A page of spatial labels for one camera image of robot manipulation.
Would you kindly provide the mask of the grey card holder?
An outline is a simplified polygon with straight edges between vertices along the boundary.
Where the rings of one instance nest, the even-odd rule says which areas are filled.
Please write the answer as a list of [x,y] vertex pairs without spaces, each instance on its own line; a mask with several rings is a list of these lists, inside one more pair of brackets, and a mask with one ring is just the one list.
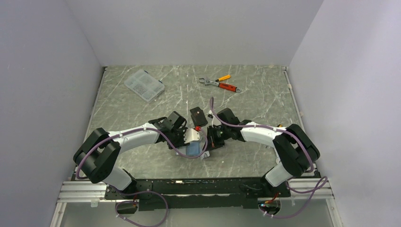
[[[185,154],[186,147],[179,148],[178,150],[179,150],[182,154],[184,154],[185,156],[187,156],[187,155]],[[200,155],[198,155],[197,157],[199,157],[200,159],[205,159],[205,158],[208,158],[209,156],[210,156],[210,153],[209,153],[208,151],[205,151],[205,152],[201,153]]]

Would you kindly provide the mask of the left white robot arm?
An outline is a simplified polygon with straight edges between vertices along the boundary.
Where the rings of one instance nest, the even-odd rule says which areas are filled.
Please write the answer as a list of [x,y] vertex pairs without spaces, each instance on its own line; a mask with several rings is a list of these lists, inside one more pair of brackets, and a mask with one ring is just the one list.
[[123,198],[131,198],[137,191],[137,181],[126,170],[116,166],[118,156],[148,144],[167,142],[170,149],[179,149],[199,141],[199,132],[188,128],[186,124],[187,120],[173,111],[168,117],[153,119],[127,130],[106,131],[97,128],[73,156],[78,166],[76,178],[106,183],[116,188]]

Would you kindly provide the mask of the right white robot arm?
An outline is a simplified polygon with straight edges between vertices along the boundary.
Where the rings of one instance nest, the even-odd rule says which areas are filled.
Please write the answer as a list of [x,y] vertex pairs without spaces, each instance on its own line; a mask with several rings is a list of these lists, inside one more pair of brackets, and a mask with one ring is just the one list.
[[250,120],[239,121],[229,108],[218,113],[211,110],[210,113],[213,115],[212,125],[222,131],[219,138],[256,142],[275,150],[279,163],[262,177],[260,185],[266,196],[274,195],[285,181],[312,170],[320,157],[318,148],[297,124],[272,127]]

